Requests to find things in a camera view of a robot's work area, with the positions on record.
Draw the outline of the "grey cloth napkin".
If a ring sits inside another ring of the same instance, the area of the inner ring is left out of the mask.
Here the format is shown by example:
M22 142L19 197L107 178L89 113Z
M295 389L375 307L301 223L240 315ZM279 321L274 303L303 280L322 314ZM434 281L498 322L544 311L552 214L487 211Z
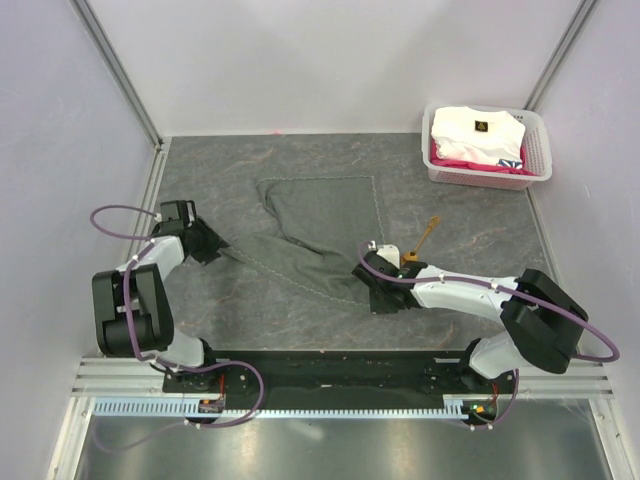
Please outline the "grey cloth napkin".
M378 176L271 177L256 190L276 226L239 237L225 253L299 294L367 311L368 288L352 270L363 242L386 241Z

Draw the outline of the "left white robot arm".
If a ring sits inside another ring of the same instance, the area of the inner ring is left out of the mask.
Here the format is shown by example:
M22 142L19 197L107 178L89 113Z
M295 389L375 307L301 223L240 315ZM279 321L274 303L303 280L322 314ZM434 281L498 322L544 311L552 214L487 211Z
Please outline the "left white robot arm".
M213 349L175 325L164 281L185 260L206 266L229 244L197 213L192 200L163 202L151 216L156 225L140 236L142 249L121 266L97 273L91 282L96 341L108 358L135 358L174 372L198 393L219 382Z

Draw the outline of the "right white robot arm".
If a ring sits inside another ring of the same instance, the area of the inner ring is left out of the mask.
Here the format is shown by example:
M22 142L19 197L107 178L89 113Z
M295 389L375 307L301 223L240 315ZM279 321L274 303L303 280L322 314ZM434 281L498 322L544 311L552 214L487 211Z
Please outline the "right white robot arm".
M502 325L502 333L472 341L458 368L460 386L473 394L483 392L500 375L525 366L565 373L584 328L563 313L588 320L576 301L535 269L516 277L473 276L420 261L399 265L377 249L361 258L352 275L369 288L375 313L446 309Z

